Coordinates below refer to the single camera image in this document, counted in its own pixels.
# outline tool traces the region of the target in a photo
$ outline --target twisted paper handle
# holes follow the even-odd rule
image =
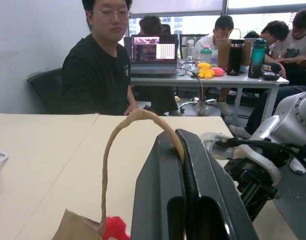
[[[102,172],[102,220],[100,223],[100,227],[98,230],[98,234],[102,236],[104,234],[105,230],[105,224],[106,224],[106,191],[107,191],[107,182],[108,182],[108,177],[107,177],[107,159],[108,159],[108,154],[109,150],[113,144],[114,139],[118,135],[118,133],[128,127],[132,122],[137,121],[137,120],[153,120],[155,124],[160,126],[167,134],[168,136],[172,139],[172,142],[177,149],[177,152],[180,156],[182,165],[184,164],[184,148],[181,144],[181,141],[179,140],[178,136],[175,134],[174,130],[163,120],[161,117],[158,117],[156,114],[146,111],[143,109],[136,109],[134,110],[123,122],[121,122],[112,132],[108,143],[105,148],[104,152],[104,157],[103,157],[103,172]]]

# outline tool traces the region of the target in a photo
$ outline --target person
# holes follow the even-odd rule
[[[286,78],[286,70],[284,66],[279,63],[278,61],[274,60],[270,57],[270,46],[277,42],[283,42],[289,33],[289,27],[284,21],[271,21],[266,25],[266,27],[262,30],[261,34],[257,34],[254,31],[249,32],[245,38],[257,38],[257,39],[264,39],[267,44],[266,48],[266,55],[265,55],[265,64],[276,64],[279,65],[280,71],[279,75],[282,78]]]
[[[201,38],[195,45],[194,48],[194,60],[200,61],[201,59],[201,50],[204,46],[209,46],[212,50],[215,49],[216,40],[217,39],[227,39],[230,30],[234,28],[234,22],[231,16],[221,16],[215,22],[215,28],[213,30],[213,34],[207,35]],[[230,115],[231,112],[229,110],[228,104],[226,101],[226,96],[229,93],[230,88],[222,88],[220,96],[214,102],[214,105],[219,108],[223,115]],[[204,116],[206,114],[205,110],[205,92],[201,92],[201,88],[199,88],[199,102],[197,103],[197,113],[200,116]]]
[[[163,35],[171,35],[172,34],[171,26],[169,26],[168,24],[162,24],[162,28],[163,28]]]
[[[306,92],[306,86],[303,85],[294,85],[294,86],[283,86],[278,90],[276,102],[274,109],[276,110],[278,104],[285,98]],[[256,129],[261,125],[262,116],[265,109],[266,100],[268,97],[268,90],[264,92],[261,96],[257,106],[254,111],[250,115],[246,127],[236,127],[234,125],[230,125],[230,131],[236,135],[243,138],[249,139],[251,135],[254,134]]]
[[[145,16],[139,22],[141,31],[139,34],[148,36],[162,35],[162,24],[157,16]],[[137,100],[150,101],[151,107],[146,107],[157,115],[168,112],[171,116],[180,116],[175,101],[173,88],[170,86],[134,86],[134,92],[139,92]]]
[[[79,41],[62,68],[66,114],[128,115],[137,108],[130,86],[130,59],[118,44],[132,0],[83,0],[91,34]]]
[[[287,24],[283,21],[276,20],[268,23],[262,30],[261,34],[257,34],[256,32],[252,31],[245,36],[245,38],[261,38],[266,41],[267,48],[265,54],[265,64],[272,66],[274,69],[278,69],[277,72],[283,78],[286,77],[286,70],[284,69],[282,64],[280,64],[269,56],[269,47],[278,41],[284,41],[287,38],[288,32],[289,28]],[[221,108],[219,107],[219,109],[221,110],[221,113],[223,115],[230,115],[230,112],[226,112],[226,109],[228,109],[228,105],[225,102],[229,91],[230,88],[226,88],[224,93],[220,96],[220,100],[223,101],[223,103],[220,105]]]
[[[290,86],[306,85],[306,66],[302,65],[306,59],[306,9],[295,15],[286,40],[274,45],[272,58],[284,66]]]

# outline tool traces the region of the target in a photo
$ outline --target laptop screen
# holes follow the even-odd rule
[[[176,64],[176,35],[132,36],[132,64]]]

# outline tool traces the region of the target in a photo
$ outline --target red pompom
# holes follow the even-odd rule
[[[109,238],[130,240],[130,237],[126,234],[126,223],[119,216],[109,216],[106,220],[102,239],[108,240]]]

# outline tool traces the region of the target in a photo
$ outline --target glasses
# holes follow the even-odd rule
[[[118,14],[121,22],[126,23],[129,20],[130,12],[126,9],[121,9],[120,11],[114,11],[113,9],[106,8],[102,11],[92,11],[93,13],[102,14],[106,22],[111,23],[115,20],[116,14]]]

